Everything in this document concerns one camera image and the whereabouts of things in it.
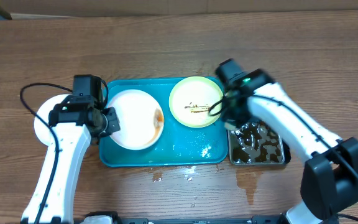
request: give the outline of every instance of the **green light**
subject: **green light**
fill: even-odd
[[[249,81],[251,81],[251,78],[245,78],[242,82],[247,83]]]

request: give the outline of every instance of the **teal tray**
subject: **teal tray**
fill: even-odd
[[[129,150],[110,137],[99,143],[100,159],[109,167],[181,166],[217,164],[228,152],[227,131],[219,119],[205,128],[189,128],[180,124],[169,110],[172,88],[184,78],[114,80],[108,84],[109,101],[124,90],[142,90],[152,95],[162,108],[165,122],[160,139],[147,149]],[[209,78],[222,88],[215,78]]]

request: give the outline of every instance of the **wooden tabletop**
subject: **wooden tabletop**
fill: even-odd
[[[47,149],[19,101],[22,86],[71,87],[73,75],[87,73],[107,81],[213,75],[230,57],[248,71],[264,68],[321,124],[343,138],[358,138],[358,11],[0,21],[0,223],[20,220]],[[60,93],[41,87],[25,98],[36,110]],[[302,172],[295,157],[275,169],[238,167],[227,159],[219,165],[112,169],[90,147],[74,214],[275,214],[301,200]],[[344,213],[358,216],[358,203]]]

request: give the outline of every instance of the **container with brown liquid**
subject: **container with brown liquid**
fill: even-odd
[[[281,137],[263,121],[249,122],[229,132],[229,155],[234,165],[285,164],[288,153]]]

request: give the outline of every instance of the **dark liquid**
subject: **dark liquid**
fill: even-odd
[[[231,131],[231,143],[234,162],[274,164],[283,161],[278,135],[262,121]]]

